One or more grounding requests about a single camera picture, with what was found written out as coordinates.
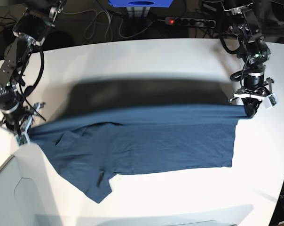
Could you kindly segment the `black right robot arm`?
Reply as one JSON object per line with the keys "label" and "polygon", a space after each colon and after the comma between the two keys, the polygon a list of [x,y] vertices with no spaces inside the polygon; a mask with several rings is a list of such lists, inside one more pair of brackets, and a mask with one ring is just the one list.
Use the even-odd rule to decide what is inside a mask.
{"label": "black right robot arm", "polygon": [[[34,116],[41,117],[39,110],[44,103],[31,105],[27,97],[37,87],[45,66],[42,45],[63,10],[64,0],[0,0],[1,5],[24,4],[26,11],[14,25],[15,40],[4,52],[0,68],[0,112],[3,115],[0,128],[12,134],[18,146],[30,143],[29,129]],[[40,70],[36,81],[25,86],[24,71],[34,50],[40,54]]]}

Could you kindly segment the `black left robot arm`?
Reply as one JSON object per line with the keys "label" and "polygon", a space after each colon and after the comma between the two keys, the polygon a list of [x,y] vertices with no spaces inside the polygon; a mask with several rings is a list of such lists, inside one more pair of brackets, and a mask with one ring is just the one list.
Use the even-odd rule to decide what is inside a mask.
{"label": "black left robot arm", "polygon": [[223,48],[229,53],[242,59],[244,66],[230,76],[233,82],[239,82],[240,88],[234,93],[232,99],[241,99],[245,113],[253,117],[264,103],[267,108],[277,104],[272,85],[272,78],[265,78],[265,63],[271,54],[265,37],[261,32],[258,19],[251,8],[252,0],[223,0],[221,2],[224,15],[220,25],[226,18],[229,19],[229,29],[237,37],[239,46],[230,50],[225,43],[223,34],[219,33],[219,39]]}

